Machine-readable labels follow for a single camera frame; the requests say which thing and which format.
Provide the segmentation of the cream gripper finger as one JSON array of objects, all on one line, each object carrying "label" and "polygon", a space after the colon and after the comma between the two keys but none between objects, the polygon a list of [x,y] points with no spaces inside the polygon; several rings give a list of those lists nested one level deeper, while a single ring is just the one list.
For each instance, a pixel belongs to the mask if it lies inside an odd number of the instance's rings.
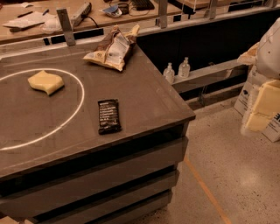
[{"label": "cream gripper finger", "polygon": [[253,112],[268,117],[274,117],[280,112],[280,80],[270,80],[262,84]]},{"label": "cream gripper finger", "polygon": [[245,127],[251,131],[263,131],[270,123],[271,118],[261,114],[251,114]]}]

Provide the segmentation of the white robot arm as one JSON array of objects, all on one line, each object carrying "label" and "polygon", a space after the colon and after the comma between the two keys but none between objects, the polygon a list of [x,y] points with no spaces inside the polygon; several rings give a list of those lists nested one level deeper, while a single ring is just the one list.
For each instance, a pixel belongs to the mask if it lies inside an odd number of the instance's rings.
[{"label": "white robot arm", "polygon": [[244,135],[262,132],[280,112],[280,17],[237,61],[255,67],[265,77],[262,85],[255,84],[250,90],[241,125]]}]

